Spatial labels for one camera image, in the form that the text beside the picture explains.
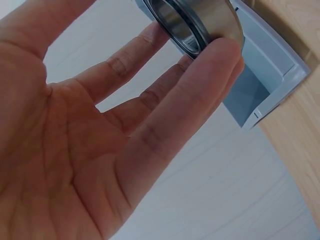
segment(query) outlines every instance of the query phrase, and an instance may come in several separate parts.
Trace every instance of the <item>wood grain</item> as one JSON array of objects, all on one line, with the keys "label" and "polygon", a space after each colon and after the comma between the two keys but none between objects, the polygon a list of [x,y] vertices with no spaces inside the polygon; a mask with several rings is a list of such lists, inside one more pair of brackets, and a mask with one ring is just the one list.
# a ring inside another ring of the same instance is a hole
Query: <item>wood grain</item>
[{"label": "wood grain", "polygon": [[264,11],[273,12],[309,47],[303,58],[315,57],[309,62],[313,70],[309,78],[260,127],[293,176],[320,228],[320,1],[258,1]]}]

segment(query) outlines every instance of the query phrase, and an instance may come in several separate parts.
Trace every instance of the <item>finger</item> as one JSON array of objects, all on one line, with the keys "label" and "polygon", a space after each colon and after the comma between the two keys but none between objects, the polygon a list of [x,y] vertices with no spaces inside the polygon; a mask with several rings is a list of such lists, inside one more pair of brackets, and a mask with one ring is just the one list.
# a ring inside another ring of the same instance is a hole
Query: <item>finger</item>
[{"label": "finger", "polygon": [[209,114],[207,116],[205,116],[203,123],[205,123],[207,121],[207,119],[217,110],[219,104],[222,103],[222,101],[227,97],[232,86],[235,84],[236,80],[238,79],[239,75],[243,72],[244,67],[245,67],[245,61],[241,57],[239,62],[234,67],[234,69],[231,73],[231,76],[229,78],[229,81],[228,81],[223,93],[221,94],[221,97],[217,101],[218,105],[213,106],[213,108],[210,110]]},{"label": "finger", "polygon": [[0,21],[0,41],[43,59],[56,38],[96,0],[27,0]]},{"label": "finger", "polygon": [[233,40],[214,41],[128,141],[115,172],[131,206],[137,206],[210,110],[220,104],[240,57]]},{"label": "finger", "polygon": [[74,79],[98,104],[137,74],[168,39],[163,29],[153,22],[110,59],[89,68]]},{"label": "finger", "polygon": [[182,57],[176,65],[160,76],[139,97],[116,106],[103,115],[110,123],[129,136],[177,84],[191,63],[191,58]]}]

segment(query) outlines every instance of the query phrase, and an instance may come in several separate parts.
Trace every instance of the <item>silver metal ring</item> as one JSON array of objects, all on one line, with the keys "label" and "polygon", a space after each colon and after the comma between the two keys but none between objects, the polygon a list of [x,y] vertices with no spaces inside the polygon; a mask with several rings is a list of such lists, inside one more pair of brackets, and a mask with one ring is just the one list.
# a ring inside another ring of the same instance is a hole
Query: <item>silver metal ring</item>
[{"label": "silver metal ring", "polygon": [[155,19],[176,44],[195,59],[217,38],[236,40],[244,35],[229,0],[144,0]]}]

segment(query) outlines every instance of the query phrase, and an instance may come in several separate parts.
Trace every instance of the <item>knuckle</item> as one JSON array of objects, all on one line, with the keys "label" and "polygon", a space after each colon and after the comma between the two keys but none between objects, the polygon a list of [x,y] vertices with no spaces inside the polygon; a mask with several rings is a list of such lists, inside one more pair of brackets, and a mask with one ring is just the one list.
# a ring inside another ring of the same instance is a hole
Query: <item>knuckle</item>
[{"label": "knuckle", "polygon": [[177,84],[176,89],[180,92],[181,96],[189,98],[192,102],[196,103],[198,107],[207,110],[211,108],[211,101],[202,95],[199,91],[193,90],[194,87],[186,83]]},{"label": "knuckle", "polygon": [[142,103],[150,110],[154,110],[161,102],[161,97],[158,91],[147,89],[140,95]]},{"label": "knuckle", "polygon": [[171,156],[167,150],[169,148],[164,144],[163,137],[161,137],[159,131],[157,131],[148,123],[145,123],[144,127],[145,132],[141,137],[142,143],[152,154],[152,157],[160,160],[160,163],[164,164],[164,167],[166,167],[171,159]]}]

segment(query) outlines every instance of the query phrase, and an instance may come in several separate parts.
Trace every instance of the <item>white surface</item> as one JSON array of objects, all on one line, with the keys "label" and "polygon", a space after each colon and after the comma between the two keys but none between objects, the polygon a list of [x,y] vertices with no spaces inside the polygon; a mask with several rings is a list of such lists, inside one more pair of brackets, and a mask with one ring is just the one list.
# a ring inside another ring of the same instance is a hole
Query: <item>white surface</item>
[{"label": "white surface", "polygon": [[[48,82],[107,59],[149,20],[129,0],[99,0],[49,49]],[[180,58],[168,43],[99,105],[136,97]],[[317,240],[292,178],[259,128],[244,132],[221,106],[112,240]]]}]

